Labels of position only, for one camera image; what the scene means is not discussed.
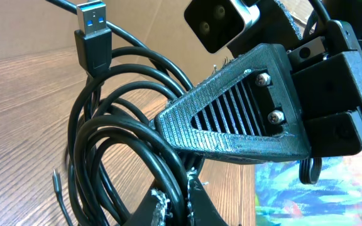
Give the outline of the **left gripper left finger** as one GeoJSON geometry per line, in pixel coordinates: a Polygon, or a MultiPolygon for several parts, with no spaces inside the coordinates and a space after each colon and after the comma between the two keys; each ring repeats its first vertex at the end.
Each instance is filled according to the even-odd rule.
{"type": "Polygon", "coordinates": [[[139,207],[127,220],[127,226],[166,226],[170,199],[157,188],[149,189],[139,207]]]}

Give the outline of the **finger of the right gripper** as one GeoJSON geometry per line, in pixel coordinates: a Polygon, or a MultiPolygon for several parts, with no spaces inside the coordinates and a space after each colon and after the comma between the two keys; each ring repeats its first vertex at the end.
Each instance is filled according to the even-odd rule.
{"type": "Polygon", "coordinates": [[[229,62],[155,117],[174,150],[236,164],[296,161],[311,147],[279,44],[229,62]]]}

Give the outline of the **cardboard box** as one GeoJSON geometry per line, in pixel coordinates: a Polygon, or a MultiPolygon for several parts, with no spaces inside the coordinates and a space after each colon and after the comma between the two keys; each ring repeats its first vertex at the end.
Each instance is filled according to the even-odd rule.
{"type": "MultiPolygon", "coordinates": [[[[108,21],[178,65],[194,84],[232,54],[206,51],[184,20],[188,1],[106,1],[108,21]]],[[[0,0],[0,59],[75,45],[76,15],[41,0],[0,0]]]]}

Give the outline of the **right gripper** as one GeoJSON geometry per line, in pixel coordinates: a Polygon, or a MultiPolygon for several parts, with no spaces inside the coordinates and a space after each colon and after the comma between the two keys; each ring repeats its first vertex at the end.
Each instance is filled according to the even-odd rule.
{"type": "MultiPolygon", "coordinates": [[[[257,21],[227,48],[233,57],[261,43],[285,49],[302,40],[288,9],[277,0],[256,1],[257,21]]],[[[329,20],[324,29],[288,53],[292,80],[312,157],[350,156],[362,151],[362,50],[351,25],[329,20]]]]}

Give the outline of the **colourful painted backdrop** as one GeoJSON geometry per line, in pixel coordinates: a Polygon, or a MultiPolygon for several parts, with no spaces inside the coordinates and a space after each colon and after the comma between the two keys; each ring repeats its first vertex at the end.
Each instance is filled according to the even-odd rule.
{"type": "Polygon", "coordinates": [[[257,225],[362,225],[362,152],[324,158],[319,180],[303,185],[299,163],[255,166],[257,225]]]}

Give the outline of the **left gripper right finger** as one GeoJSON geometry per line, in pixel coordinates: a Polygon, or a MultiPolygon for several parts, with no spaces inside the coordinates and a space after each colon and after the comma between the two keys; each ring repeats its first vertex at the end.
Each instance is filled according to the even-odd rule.
{"type": "Polygon", "coordinates": [[[198,179],[197,170],[192,168],[187,172],[188,225],[193,226],[227,226],[215,206],[211,202],[202,183],[198,179]]]}

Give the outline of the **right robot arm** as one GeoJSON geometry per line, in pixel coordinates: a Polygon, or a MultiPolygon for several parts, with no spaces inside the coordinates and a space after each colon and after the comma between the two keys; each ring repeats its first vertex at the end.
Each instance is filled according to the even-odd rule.
{"type": "Polygon", "coordinates": [[[279,1],[192,1],[184,18],[232,60],[155,117],[177,151],[239,164],[362,151],[362,1],[313,1],[302,36],[279,1]]]}

